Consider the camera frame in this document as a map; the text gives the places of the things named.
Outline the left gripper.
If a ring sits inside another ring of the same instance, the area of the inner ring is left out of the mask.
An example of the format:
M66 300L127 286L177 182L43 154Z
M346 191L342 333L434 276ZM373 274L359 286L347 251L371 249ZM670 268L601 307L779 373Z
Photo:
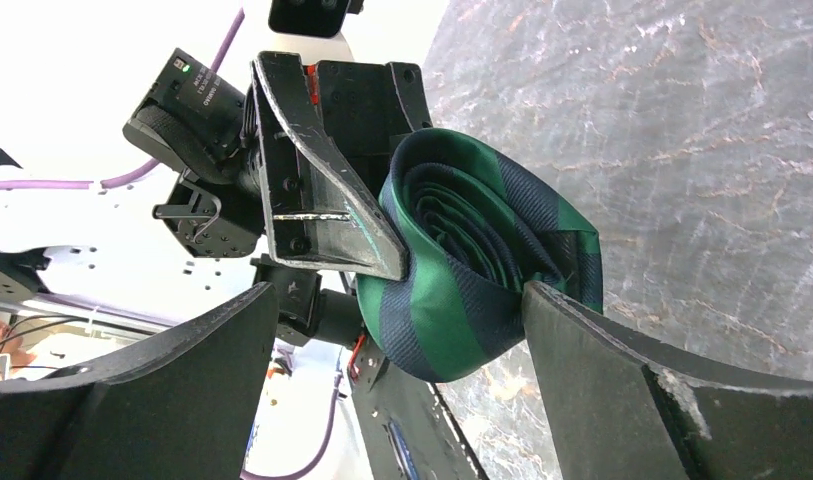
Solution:
M431 125L420 68L262 51L251 71L271 258L402 279L407 250L378 197L397 144Z

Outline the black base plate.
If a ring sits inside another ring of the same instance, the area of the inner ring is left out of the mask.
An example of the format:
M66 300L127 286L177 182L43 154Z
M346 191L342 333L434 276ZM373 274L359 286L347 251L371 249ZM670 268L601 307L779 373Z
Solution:
M352 398L374 478L488 479L436 385L395 366L372 339L353 366Z

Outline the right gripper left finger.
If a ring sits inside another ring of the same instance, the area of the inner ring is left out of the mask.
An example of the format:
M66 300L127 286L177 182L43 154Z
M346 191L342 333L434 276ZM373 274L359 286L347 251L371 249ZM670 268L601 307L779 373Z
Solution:
M0 479L235 479L273 348L275 288L45 378L0 382Z

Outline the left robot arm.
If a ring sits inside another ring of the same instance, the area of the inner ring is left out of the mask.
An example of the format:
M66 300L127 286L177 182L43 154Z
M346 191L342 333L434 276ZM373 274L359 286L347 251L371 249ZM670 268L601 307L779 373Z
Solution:
M179 324L245 290L237 268L266 238L249 281L277 288L280 336L351 345L378 331L381 288L407 272L374 198L395 140L429 123L421 71L264 51L252 73L240 91L176 50L123 129L178 173L152 215L207 265L113 273L104 293L78 302Z

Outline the green navy striped tie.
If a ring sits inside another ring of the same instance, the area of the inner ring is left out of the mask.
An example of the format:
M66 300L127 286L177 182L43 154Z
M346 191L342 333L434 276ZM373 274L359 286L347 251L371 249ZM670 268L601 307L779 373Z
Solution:
M427 382L461 379L524 337L524 286L540 281L603 308L597 229L535 174L441 128L396 148L379 201L408 252L400 281L357 278L372 339Z

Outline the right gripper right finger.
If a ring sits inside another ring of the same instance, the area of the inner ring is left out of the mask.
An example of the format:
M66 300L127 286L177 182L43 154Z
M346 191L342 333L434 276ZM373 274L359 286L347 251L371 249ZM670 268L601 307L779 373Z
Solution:
M540 282L522 318L567 479L813 479L813 381L689 353Z

